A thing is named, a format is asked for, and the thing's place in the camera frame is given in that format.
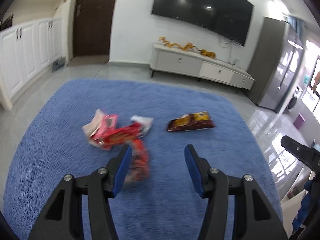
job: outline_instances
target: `metal screw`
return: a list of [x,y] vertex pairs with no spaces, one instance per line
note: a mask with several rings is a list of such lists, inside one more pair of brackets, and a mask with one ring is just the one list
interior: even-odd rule
[[212,174],[218,174],[218,173],[219,173],[219,170],[216,169],[216,168],[211,168],[211,169],[210,169],[210,173],[212,173]]
[[70,180],[72,180],[72,176],[70,174],[67,174],[66,176],[63,177],[63,179],[65,181],[70,181]]
[[99,174],[106,174],[107,173],[107,169],[106,168],[100,168],[100,169],[98,169],[98,173]]
[[252,177],[250,174],[245,175],[245,176],[244,176],[244,179],[245,179],[246,181],[253,181],[253,177]]

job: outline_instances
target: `curtain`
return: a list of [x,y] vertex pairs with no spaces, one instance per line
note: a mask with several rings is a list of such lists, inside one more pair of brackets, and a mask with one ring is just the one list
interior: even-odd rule
[[287,21],[294,28],[294,30],[298,34],[299,39],[302,41],[304,22],[300,19],[297,19],[296,17],[293,17],[293,16],[289,16]]

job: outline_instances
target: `stainless steel refrigerator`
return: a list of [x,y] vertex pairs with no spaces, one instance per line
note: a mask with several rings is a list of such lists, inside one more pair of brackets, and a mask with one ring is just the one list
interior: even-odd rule
[[302,42],[285,21],[264,18],[248,73],[256,80],[247,96],[279,112],[302,57]]

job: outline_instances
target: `black clamp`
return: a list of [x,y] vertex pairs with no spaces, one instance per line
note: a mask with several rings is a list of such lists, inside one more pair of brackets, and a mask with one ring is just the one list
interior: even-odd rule
[[301,227],[290,236],[290,240],[316,240],[320,235],[320,152],[298,143],[288,136],[283,136],[281,146],[295,156],[299,161],[316,172],[311,186],[311,200],[308,215],[302,222]]
[[105,168],[80,178],[65,175],[42,208],[28,239],[84,240],[82,195],[88,195],[92,239],[118,239],[108,198],[121,191],[131,155],[131,148],[125,145]]
[[198,240],[224,239],[228,195],[235,195],[233,240],[288,239],[272,205],[251,175],[236,178],[211,168],[192,145],[185,148],[185,160],[195,191],[208,198]]

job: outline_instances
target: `black tv screen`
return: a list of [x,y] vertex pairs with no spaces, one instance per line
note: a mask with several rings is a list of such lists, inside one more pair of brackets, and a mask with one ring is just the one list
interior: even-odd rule
[[152,14],[192,23],[244,46],[252,9],[247,0],[155,0]]

